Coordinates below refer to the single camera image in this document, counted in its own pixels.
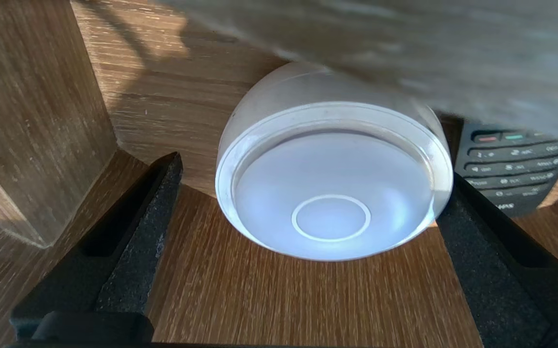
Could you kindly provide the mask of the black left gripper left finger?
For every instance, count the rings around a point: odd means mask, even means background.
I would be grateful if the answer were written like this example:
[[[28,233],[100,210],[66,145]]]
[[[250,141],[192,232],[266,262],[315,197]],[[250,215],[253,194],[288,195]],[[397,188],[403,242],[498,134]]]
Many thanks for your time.
[[[183,164],[156,160],[14,307],[18,340],[149,340],[146,316]]]

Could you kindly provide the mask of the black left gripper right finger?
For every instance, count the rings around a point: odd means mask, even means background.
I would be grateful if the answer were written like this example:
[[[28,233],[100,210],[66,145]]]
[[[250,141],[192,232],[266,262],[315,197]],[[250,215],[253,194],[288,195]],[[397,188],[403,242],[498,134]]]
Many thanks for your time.
[[[558,259],[459,174],[436,220],[485,348],[558,348]]]

